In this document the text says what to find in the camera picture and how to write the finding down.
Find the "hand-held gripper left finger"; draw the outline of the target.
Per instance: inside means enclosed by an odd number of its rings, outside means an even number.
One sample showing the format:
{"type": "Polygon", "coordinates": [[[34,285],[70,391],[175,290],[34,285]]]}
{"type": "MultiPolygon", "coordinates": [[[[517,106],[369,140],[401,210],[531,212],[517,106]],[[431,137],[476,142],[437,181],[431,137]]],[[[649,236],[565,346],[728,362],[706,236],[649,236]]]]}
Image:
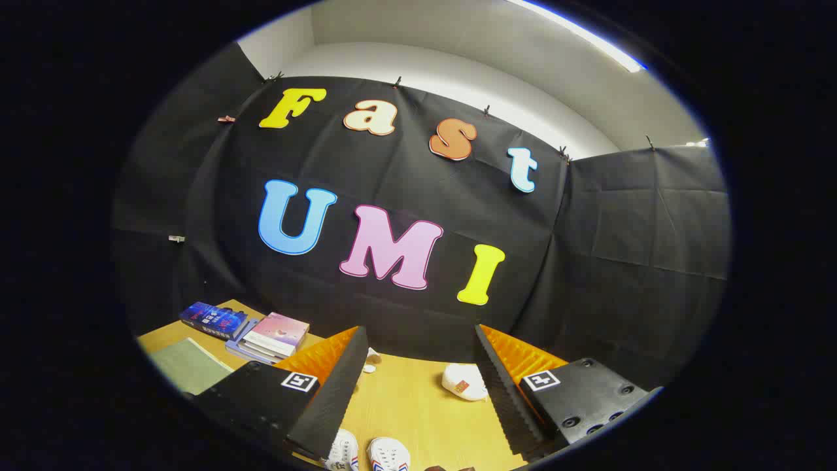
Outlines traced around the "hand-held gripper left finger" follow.
{"type": "Polygon", "coordinates": [[[354,326],[269,366],[250,361],[192,399],[218,425],[266,452],[325,459],[364,369],[354,326]]]}

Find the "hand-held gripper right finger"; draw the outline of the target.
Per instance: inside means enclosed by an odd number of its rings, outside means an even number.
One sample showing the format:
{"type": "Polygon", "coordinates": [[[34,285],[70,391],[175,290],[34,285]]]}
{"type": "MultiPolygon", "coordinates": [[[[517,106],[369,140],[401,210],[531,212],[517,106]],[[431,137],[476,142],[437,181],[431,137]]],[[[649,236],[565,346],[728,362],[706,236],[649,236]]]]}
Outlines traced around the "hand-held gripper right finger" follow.
{"type": "Polygon", "coordinates": [[[475,364],[511,452],[549,460],[615,430],[656,399],[595,358],[568,362],[499,330],[475,325],[475,364]]]}

